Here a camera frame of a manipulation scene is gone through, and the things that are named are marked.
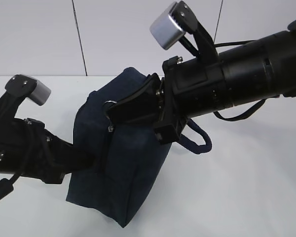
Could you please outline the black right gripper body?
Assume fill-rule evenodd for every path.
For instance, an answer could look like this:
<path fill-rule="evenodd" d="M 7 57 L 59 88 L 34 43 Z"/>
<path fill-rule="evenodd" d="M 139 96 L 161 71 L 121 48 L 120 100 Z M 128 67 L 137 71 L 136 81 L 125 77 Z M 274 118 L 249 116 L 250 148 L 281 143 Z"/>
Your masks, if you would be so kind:
<path fill-rule="evenodd" d="M 163 62 L 163 105 L 154 132 L 160 144 L 179 141 L 188 119 L 227 108 L 227 86 L 220 61 Z"/>

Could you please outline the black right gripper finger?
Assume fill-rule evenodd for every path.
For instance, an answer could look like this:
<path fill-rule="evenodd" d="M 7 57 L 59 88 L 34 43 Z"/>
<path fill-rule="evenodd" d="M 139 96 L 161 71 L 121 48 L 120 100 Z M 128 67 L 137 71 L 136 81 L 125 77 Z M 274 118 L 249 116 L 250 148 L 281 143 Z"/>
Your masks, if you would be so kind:
<path fill-rule="evenodd" d="M 148 75 L 139 89 L 109 106 L 105 110 L 106 117 L 114 125 L 153 124 L 159 118 L 163 103 L 160 86 L 158 74 Z"/>

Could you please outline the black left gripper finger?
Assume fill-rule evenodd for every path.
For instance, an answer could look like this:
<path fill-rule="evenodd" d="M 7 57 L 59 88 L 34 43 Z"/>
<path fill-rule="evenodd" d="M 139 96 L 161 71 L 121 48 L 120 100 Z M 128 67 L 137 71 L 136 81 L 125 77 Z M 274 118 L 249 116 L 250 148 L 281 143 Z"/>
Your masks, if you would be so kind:
<path fill-rule="evenodd" d="M 85 170 L 98 163 L 98 158 L 73 144 L 65 142 L 61 147 L 61 165 L 68 172 Z"/>

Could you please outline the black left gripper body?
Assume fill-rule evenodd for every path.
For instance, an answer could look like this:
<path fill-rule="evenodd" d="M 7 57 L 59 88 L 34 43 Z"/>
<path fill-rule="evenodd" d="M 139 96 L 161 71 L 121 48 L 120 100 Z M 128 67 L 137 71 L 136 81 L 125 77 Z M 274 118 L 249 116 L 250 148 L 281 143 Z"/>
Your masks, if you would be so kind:
<path fill-rule="evenodd" d="M 74 171 L 72 145 L 26 118 L 0 120 L 0 174 L 18 174 L 47 184 L 61 184 Z"/>

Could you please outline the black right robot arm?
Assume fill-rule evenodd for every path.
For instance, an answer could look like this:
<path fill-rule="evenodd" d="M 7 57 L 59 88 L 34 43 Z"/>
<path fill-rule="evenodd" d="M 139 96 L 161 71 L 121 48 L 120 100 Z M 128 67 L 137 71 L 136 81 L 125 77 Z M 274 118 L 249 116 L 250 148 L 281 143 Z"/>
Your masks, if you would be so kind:
<path fill-rule="evenodd" d="M 232 121 L 246 119 L 269 98 L 296 97 L 296 20 L 285 31 L 224 51 L 213 60 L 163 63 L 130 96 L 106 110 L 111 123 L 151 125 L 161 144 L 182 139 L 193 117 L 254 102 Z"/>

